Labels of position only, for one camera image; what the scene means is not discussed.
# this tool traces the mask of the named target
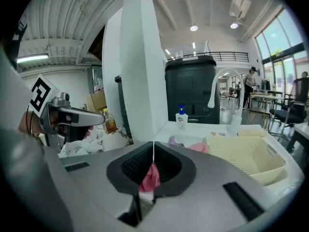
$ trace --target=fluorescent light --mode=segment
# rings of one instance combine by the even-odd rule
[[[238,28],[238,24],[237,24],[237,23],[233,23],[233,24],[231,24],[231,28],[232,28],[232,29],[236,29],[236,28]]]
[[[27,61],[32,61],[32,60],[38,60],[38,59],[47,59],[48,54],[41,54],[41,55],[34,55],[34,56],[28,56],[28,57],[22,57],[17,59],[17,63],[23,63]]]
[[[198,26],[197,25],[193,25],[191,28],[190,28],[191,31],[196,31],[198,30]]]

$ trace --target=faucet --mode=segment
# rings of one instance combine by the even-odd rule
[[[240,125],[241,125],[241,119],[242,119],[242,117],[241,117],[241,114],[242,114],[241,105],[243,104],[243,99],[244,99],[244,94],[245,94],[243,80],[242,80],[240,74],[237,71],[235,71],[231,68],[224,68],[224,69],[219,70],[219,72],[215,75],[215,77],[212,81],[211,97],[210,97],[209,102],[208,102],[208,107],[214,108],[214,94],[215,94],[215,91],[216,91],[216,85],[217,85],[219,76],[223,75],[227,71],[235,73],[235,75],[238,77],[238,79],[241,83],[239,109],[237,110],[236,114],[233,115],[231,125],[228,128],[229,133],[231,135],[236,136],[238,134],[238,131],[239,131]]]

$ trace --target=cream-colored basket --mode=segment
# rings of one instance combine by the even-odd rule
[[[211,136],[209,154],[220,157],[257,182],[268,185],[284,171],[285,160],[260,137]]]

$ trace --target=soap bottle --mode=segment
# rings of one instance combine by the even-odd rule
[[[184,105],[178,105],[178,108],[179,113],[176,114],[176,124],[178,128],[184,130],[188,123],[188,115],[184,113]]]
[[[114,117],[108,112],[107,108],[104,108],[104,116],[105,116],[105,123],[103,124],[103,129],[106,134],[110,134],[118,130],[116,127],[116,122]]]

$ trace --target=ceiling air conditioning unit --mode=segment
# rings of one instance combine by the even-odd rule
[[[237,20],[243,19],[246,17],[250,6],[250,0],[232,0],[229,15],[236,17]]]

